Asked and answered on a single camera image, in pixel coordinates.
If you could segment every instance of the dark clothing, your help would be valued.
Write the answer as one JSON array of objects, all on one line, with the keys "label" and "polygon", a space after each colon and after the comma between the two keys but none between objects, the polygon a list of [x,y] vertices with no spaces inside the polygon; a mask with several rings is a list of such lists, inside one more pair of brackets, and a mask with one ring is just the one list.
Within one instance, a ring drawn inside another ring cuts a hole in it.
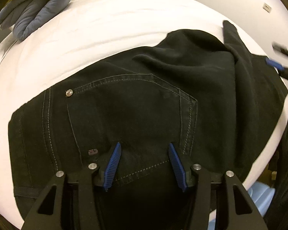
[{"label": "dark clothing", "polygon": [[269,230],[288,230],[288,123],[278,151],[276,191],[264,220]]},{"label": "dark clothing", "polygon": [[84,68],[14,112],[8,132],[22,217],[56,171],[98,162],[117,141],[113,187],[95,192],[105,229],[184,227],[191,198],[178,189],[170,142],[194,163],[233,170],[243,181],[288,91],[265,56],[251,54],[236,28],[223,25],[225,44],[200,30],[177,30],[155,47]]}]

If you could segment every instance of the mattress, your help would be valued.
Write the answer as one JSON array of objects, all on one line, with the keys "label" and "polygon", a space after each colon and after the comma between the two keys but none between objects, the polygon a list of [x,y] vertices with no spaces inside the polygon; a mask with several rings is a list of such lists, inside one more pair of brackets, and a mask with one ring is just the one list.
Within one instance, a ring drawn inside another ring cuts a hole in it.
[{"label": "mattress", "polygon": [[[223,41],[223,20],[229,19],[195,0],[75,0],[25,41],[16,42],[10,34],[0,44],[0,214],[21,228],[8,146],[8,122],[15,110],[86,66],[134,47],[157,45],[177,29],[203,30]],[[251,53],[265,55],[234,25]],[[246,189],[275,152],[287,119],[288,96],[270,140],[243,182]]]}]

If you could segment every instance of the folded blue blanket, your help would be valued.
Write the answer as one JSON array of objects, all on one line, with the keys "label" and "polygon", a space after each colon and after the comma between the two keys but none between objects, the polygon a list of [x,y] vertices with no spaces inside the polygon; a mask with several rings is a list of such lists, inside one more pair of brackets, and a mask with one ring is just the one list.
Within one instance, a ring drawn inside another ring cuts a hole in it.
[{"label": "folded blue blanket", "polygon": [[70,0],[12,0],[0,12],[0,29],[14,25],[13,35],[25,40],[60,13]]}]

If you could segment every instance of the pant leg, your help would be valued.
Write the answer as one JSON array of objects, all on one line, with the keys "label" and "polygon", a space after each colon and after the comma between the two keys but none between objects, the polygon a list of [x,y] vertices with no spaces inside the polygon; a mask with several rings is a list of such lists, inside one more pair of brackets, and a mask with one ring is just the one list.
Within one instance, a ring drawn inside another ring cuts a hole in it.
[{"label": "pant leg", "polygon": [[288,123],[278,150],[276,192],[264,220],[269,230],[288,230]]}]

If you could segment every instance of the silver rivet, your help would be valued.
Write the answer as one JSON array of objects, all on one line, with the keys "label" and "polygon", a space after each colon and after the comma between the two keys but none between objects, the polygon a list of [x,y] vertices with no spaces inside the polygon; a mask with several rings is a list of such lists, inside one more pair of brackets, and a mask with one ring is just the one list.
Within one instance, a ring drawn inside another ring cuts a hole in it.
[{"label": "silver rivet", "polygon": [[72,95],[72,93],[73,93],[72,89],[68,89],[66,91],[66,97],[70,97]]},{"label": "silver rivet", "polygon": [[57,177],[62,177],[64,175],[64,172],[62,170],[58,171],[56,174],[55,174]]},{"label": "silver rivet", "polygon": [[200,164],[193,164],[193,168],[195,169],[195,170],[201,170],[201,165]]},{"label": "silver rivet", "polygon": [[89,168],[90,170],[94,170],[94,169],[97,168],[97,164],[91,163],[91,164],[88,165],[88,168]]},{"label": "silver rivet", "polygon": [[229,177],[233,177],[235,174],[231,170],[227,170],[226,171],[226,175],[229,176]]}]

